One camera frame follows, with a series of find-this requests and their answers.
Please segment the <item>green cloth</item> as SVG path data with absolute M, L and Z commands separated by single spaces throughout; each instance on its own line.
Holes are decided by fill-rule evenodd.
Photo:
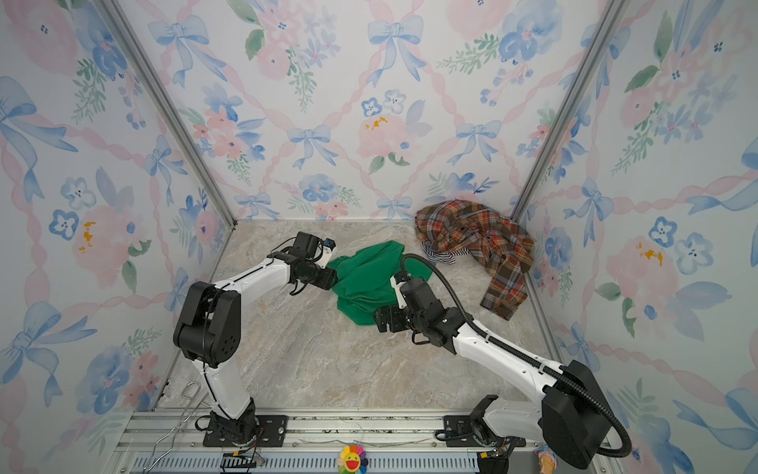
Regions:
M 373 326 L 377 309 L 398 303 L 390 278 L 400 272 L 404 252 L 403 244 L 390 240 L 329 262 L 338 278 L 332 287 L 337 309 L 358 326 Z

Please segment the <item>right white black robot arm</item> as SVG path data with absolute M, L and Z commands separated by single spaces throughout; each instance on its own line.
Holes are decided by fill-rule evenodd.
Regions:
M 513 346 L 457 307 L 446 307 L 427 282 L 402 273 L 390 280 L 395 303 L 374 312 L 382 332 L 409 331 L 414 342 L 475 361 L 513 385 L 530 401 L 512 408 L 497 395 L 484 397 L 469 416 L 471 435 L 484 446 L 507 438 L 544 442 L 560 460 L 586 469 L 612 430 L 596 409 L 607 400 L 592 371 L 578 361 L 561 365 Z

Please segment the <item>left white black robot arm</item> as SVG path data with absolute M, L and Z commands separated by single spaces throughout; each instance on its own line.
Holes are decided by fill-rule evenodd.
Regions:
M 235 357 L 242 340 L 243 310 L 273 290 L 293 284 L 297 295 L 308 288 L 331 290 L 337 272 L 328 267 L 336 243 L 299 232 L 266 255 L 260 264 L 218 282 L 189 287 L 173 343 L 201 375 L 210 396 L 206 448 L 281 446 L 286 416 L 259 420 Z

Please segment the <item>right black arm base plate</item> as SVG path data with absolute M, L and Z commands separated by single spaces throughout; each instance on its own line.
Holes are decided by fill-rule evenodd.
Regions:
M 526 440 L 523 438 L 502 438 L 497 436 L 485 423 L 470 415 L 443 417 L 443 428 L 435 432 L 438 442 L 443 442 L 448 448 L 525 448 Z

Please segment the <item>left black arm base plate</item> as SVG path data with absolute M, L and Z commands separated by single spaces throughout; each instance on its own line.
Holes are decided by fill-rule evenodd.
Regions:
M 205 448 L 282 448 L 287 432 L 288 416 L 257 415 L 244 421 L 229 421 L 211 413 L 205 433 Z

